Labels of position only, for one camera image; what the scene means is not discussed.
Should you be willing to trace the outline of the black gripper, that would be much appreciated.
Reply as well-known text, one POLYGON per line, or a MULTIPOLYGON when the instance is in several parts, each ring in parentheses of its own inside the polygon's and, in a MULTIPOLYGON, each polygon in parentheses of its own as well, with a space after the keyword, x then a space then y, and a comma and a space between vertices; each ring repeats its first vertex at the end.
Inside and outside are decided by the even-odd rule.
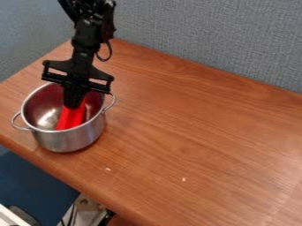
POLYGON ((79 107, 89 91, 109 94, 115 77, 94 67, 94 58, 106 62, 113 55, 102 58, 98 55, 101 46, 90 48, 71 41, 74 52, 68 60, 43 62, 42 79, 64 85, 64 105, 74 109, 79 107))

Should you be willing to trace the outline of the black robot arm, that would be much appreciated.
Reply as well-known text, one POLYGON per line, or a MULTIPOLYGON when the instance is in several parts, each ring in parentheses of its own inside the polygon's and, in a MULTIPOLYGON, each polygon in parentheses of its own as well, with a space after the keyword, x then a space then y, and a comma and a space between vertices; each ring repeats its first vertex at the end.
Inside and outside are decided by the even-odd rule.
POLYGON ((94 67, 94 59, 111 58, 110 40, 117 30, 114 24, 115 0, 58 0, 75 23, 71 40, 72 56, 66 61, 46 60, 42 79, 64 88, 64 106, 78 109, 86 94, 95 91, 110 94, 115 77, 94 67))

